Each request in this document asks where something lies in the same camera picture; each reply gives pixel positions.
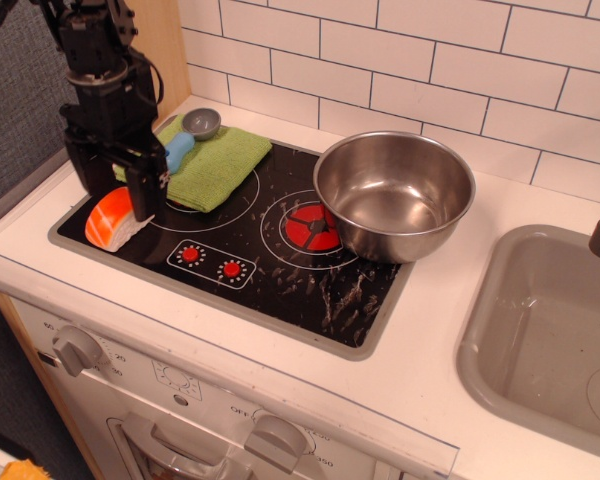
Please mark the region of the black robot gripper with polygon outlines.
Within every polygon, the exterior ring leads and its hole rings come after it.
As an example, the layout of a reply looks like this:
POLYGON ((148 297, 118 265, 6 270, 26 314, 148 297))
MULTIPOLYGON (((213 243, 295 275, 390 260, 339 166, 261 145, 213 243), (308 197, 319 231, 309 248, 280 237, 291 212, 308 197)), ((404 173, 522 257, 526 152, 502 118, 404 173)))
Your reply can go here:
POLYGON ((161 95, 153 64, 139 52, 68 52, 67 80, 75 104, 61 107, 65 146, 85 190, 111 191, 113 164, 125 169, 134 215, 143 222, 165 202, 169 170, 165 149, 152 133, 161 95))

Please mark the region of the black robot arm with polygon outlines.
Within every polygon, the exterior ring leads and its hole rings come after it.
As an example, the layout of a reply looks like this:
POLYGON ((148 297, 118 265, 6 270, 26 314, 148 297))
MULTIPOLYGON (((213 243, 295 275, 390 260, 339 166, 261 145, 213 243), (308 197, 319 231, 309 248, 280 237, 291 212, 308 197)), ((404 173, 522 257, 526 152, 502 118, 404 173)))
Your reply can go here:
POLYGON ((166 199, 166 152, 153 133, 163 83, 131 43, 134 13, 123 1, 42 1, 39 4, 78 102, 60 113, 64 140, 79 179, 91 195, 116 182, 123 169, 134 215, 145 221, 166 199))

